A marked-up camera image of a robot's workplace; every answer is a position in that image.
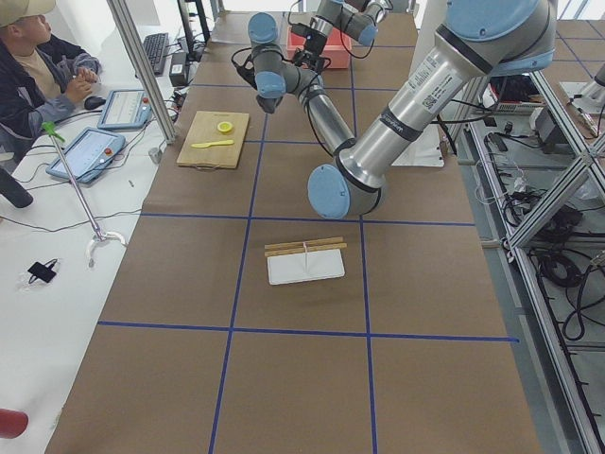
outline label on robot arm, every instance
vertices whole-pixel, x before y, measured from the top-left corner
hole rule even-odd
[[[437,72],[439,64],[430,56],[420,64],[407,84],[413,93],[418,92],[427,82],[431,85],[431,92],[425,96],[421,104],[432,114],[438,114],[443,104],[460,88],[462,79],[455,74],[445,74],[441,79],[430,80]]]

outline wooden cutting board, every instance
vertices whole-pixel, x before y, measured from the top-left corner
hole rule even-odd
[[[216,125],[221,121],[231,121],[233,129],[225,134],[219,132]],[[249,113],[198,111],[182,144],[177,164],[236,168],[249,121]],[[233,139],[233,145],[191,148],[191,144],[228,139]]]

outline beige shirt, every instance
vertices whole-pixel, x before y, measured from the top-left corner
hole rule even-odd
[[[13,57],[36,80],[36,85],[46,96],[46,99],[53,99],[61,94],[59,84],[55,81],[50,69],[37,51],[34,50],[34,53],[29,57],[19,57],[17,55],[13,55]]]

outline keyboard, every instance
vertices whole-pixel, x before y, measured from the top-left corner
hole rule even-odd
[[[147,35],[143,40],[143,48],[151,63],[153,74],[160,75],[164,72],[166,64],[166,51],[168,46],[167,33],[155,33]]]

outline red cylinder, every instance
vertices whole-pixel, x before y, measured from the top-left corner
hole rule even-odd
[[[0,409],[0,438],[17,438],[26,429],[28,421],[22,411]]]

